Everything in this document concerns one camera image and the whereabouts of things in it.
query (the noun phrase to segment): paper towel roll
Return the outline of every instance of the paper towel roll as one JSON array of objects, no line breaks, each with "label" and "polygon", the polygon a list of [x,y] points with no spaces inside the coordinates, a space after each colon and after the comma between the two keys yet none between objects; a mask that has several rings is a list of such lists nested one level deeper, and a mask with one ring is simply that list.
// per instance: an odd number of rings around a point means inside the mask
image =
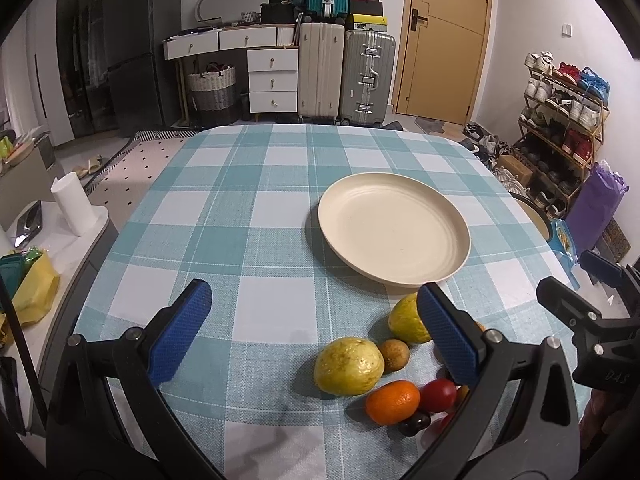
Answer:
[{"label": "paper towel roll", "polygon": [[14,245],[11,243],[11,240],[9,240],[9,237],[0,227],[0,257],[5,256],[6,254],[9,254],[13,250],[14,250]]},{"label": "paper towel roll", "polygon": [[67,173],[54,181],[51,192],[76,236],[82,236],[97,222],[94,208],[75,173]]}]

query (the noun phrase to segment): white plate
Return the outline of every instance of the white plate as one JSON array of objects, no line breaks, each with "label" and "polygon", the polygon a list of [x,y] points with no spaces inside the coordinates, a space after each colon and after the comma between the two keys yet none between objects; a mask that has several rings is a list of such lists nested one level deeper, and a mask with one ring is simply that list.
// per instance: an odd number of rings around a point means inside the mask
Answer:
[{"label": "white plate", "polygon": [[318,207],[322,234],[350,267],[377,282],[417,288],[457,272],[469,228],[432,187],[393,173],[359,173],[333,183]]}]

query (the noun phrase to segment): purple bag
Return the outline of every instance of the purple bag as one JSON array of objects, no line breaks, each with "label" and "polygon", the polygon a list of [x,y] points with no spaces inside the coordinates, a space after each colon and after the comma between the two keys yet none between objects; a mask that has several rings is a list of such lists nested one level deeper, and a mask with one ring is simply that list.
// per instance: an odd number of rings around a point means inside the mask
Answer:
[{"label": "purple bag", "polygon": [[609,165],[595,163],[588,179],[565,221],[574,238],[575,252],[593,249],[613,218],[624,194],[629,191],[625,179],[612,173]]}]

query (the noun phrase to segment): drawer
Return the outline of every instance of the drawer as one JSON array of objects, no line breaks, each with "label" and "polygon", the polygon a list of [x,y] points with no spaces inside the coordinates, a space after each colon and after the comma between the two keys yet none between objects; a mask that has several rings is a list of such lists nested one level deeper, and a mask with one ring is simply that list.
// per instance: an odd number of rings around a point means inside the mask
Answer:
[{"label": "drawer", "polygon": [[249,72],[265,70],[298,70],[298,50],[296,48],[260,48],[246,51]]},{"label": "drawer", "polygon": [[278,46],[293,44],[293,27],[278,27]]},{"label": "drawer", "polygon": [[252,114],[264,112],[297,112],[298,92],[249,92]]},{"label": "drawer", "polygon": [[211,30],[201,34],[190,34],[175,40],[164,42],[164,58],[193,56],[218,51],[218,32]]},{"label": "drawer", "polygon": [[295,92],[298,72],[249,72],[249,92]]},{"label": "drawer", "polygon": [[238,28],[220,31],[220,50],[276,45],[276,27]]}]

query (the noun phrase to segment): silver suitcase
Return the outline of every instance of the silver suitcase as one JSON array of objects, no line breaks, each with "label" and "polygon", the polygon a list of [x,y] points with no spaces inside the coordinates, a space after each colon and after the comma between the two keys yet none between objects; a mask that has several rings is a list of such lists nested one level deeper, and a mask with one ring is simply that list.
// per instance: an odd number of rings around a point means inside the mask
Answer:
[{"label": "silver suitcase", "polygon": [[372,30],[348,30],[344,41],[342,124],[382,126],[391,91],[396,40]]},{"label": "silver suitcase", "polygon": [[298,53],[298,116],[337,118],[344,27],[331,23],[302,23]]}]

